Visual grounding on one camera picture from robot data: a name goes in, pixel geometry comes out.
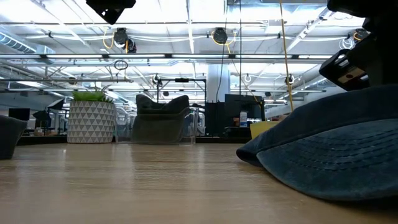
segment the ceiling light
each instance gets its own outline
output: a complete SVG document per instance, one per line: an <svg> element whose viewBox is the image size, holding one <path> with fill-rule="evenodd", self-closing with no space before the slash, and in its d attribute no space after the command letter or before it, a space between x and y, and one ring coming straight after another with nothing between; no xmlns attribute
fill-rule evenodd
<svg viewBox="0 0 398 224"><path fill-rule="evenodd" d="M62 95L62 94L59 94L59 93L56 93L56 92L50 92L50 94L52 94L52 95L54 95L54 96L59 96L59 97L65 97L64 95Z"/></svg>
<svg viewBox="0 0 398 224"><path fill-rule="evenodd" d="M165 58L164 54L111 54L110 58Z"/></svg>
<svg viewBox="0 0 398 224"><path fill-rule="evenodd" d="M7 91L40 91L39 89L7 89Z"/></svg>
<svg viewBox="0 0 398 224"><path fill-rule="evenodd" d="M106 52L107 54L110 54L110 52L106 49L100 49L100 51Z"/></svg>
<svg viewBox="0 0 398 224"><path fill-rule="evenodd" d="M296 93L324 93L326 90L295 90Z"/></svg>
<svg viewBox="0 0 398 224"><path fill-rule="evenodd" d="M31 86L31 87L36 87L36 88L45 87L45 85L37 83L37 82L20 81L20 82L17 82L17 83L22 84L22 85Z"/></svg>
<svg viewBox="0 0 398 224"><path fill-rule="evenodd" d="M270 92L270 93L286 93L287 90L241 90L242 92L245 91L258 91L258 92Z"/></svg>
<svg viewBox="0 0 398 224"><path fill-rule="evenodd" d="M264 103L265 106L286 106L286 103Z"/></svg>
<svg viewBox="0 0 398 224"><path fill-rule="evenodd" d="M17 55L17 54L6 54L0 55L0 58L13 58L13 59L26 59L26 58L40 58L40 55L35 54L24 54L24 55Z"/></svg>
<svg viewBox="0 0 398 224"><path fill-rule="evenodd" d="M299 90L297 90L297 91L295 91L294 93L292 93L292 96L293 95L296 95L297 93L299 92ZM282 100L282 99L284 99L285 97L288 97L289 96L289 94L286 94L286 95L284 95L283 97L281 97L281 98L279 98L280 100Z"/></svg>
<svg viewBox="0 0 398 224"><path fill-rule="evenodd" d="M74 90L71 90L71 89L48 89L48 90L46 90L46 89L44 89L43 91L74 91Z"/></svg>
<svg viewBox="0 0 398 224"><path fill-rule="evenodd" d="M252 54L252 55L242 55L242 58L283 59L283 58L285 58L285 55L256 55L256 54Z"/></svg>
<svg viewBox="0 0 398 224"><path fill-rule="evenodd" d="M333 55L300 55L299 59L329 59Z"/></svg>
<svg viewBox="0 0 398 224"><path fill-rule="evenodd" d="M221 54L173 54L172 58L225 58L228 55Z"/></svg>
<svg viewBox="0 0 398 224"><path fill-rule="evenodd" d="M86 55L47 55L48 58L102 58L102 55L86 54Z"/></svg>
<svg viewBox="0 0 398 224"><path fill-rule="evenodd" d="M87 89L87 90L77 90L77 91L96 91L96 90Z"/></svg>
<svg viewBox="0 0 398 224"><path fill-rule="evenodd" d="M264 100L266 103L273 103L273 102L278 102L278 103L286 103L286 100Z"/></svg>

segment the table surface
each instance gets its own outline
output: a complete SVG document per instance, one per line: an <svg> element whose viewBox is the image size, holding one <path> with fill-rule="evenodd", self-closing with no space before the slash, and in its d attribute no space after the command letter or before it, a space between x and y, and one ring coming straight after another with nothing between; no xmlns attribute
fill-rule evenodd
<svg viewBox="0 0 398 224"><path fill-rule="evenodd" d="M241 162L239 146L17 147L0 161L0 222L398 223L396 207L300 194Z"/></svg>

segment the white column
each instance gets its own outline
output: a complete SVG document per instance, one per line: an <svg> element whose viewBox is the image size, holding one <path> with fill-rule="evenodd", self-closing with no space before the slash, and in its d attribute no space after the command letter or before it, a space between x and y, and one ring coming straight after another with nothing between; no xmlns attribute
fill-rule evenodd
<svg viewBox="0 0 398 224"><path fill-rule="evenodd" d="M216 103L216 100L225 102L225 94L230 93L230 77L231 72L229 72L228 65L208 65L207 102ZM218 90L218 97L216 97L218 85L220 85L220 89Z"/></svg>

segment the yellow box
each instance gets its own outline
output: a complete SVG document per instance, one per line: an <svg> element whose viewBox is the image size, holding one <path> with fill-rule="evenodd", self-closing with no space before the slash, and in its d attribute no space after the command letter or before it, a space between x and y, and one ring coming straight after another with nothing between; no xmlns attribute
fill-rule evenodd
<svg viewBox="0 0 398 224"><path fill-rule="evenodd" d="M254 139L259 134L279 124L279 121L261 121L258 123L250 124L251 139Z"/></svg>

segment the yellow cable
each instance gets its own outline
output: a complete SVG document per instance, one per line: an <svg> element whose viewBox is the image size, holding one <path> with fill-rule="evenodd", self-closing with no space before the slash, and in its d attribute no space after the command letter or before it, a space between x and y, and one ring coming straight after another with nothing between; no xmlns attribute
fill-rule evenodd
<svg viewBox="0 0 398 224"><path fill-rule="evenodd" d="M290 109L293 112L293 95L292 95L292 85L289 82L289 67L287 66L287 50L286 50L286 38L285 38L285 22L284 13L282 8L282 0L279 0L280 16L282 17L282 34L284 36L284 51L285 51L285 65L286 65L286 84L289 92Z"/></svg>
<svg viewBox="0 0 398 224"><path fill-rule="evenodd" d="M113 32L113 34L112 34L112 45L109 47L109 46L107 46L106 45L106 43L105 43L105 36L106 36L106 31L104 32L104 38L103 38L103 43L104 43L104 46L107 48L107 49L111 49L112 47L113 47L113 41L114 41L114 32Z"/></svg>
<svg viewBox="0 0 398 224"><path fill-rule="evenodd" d="M361 39L357 38L355 35L358 35L358 33L357 33L357 32L356 32L356 33L353 35L353 37L354 37L356 40L359 40L359 41L361 41Z"/></svg>
<svg viewBox="0 0 398 224"><path fill-rule="evenodd" d="M229 49L229 45L227 45L226 48L228 49L228 53L231 54L231 50Z"/></svg>

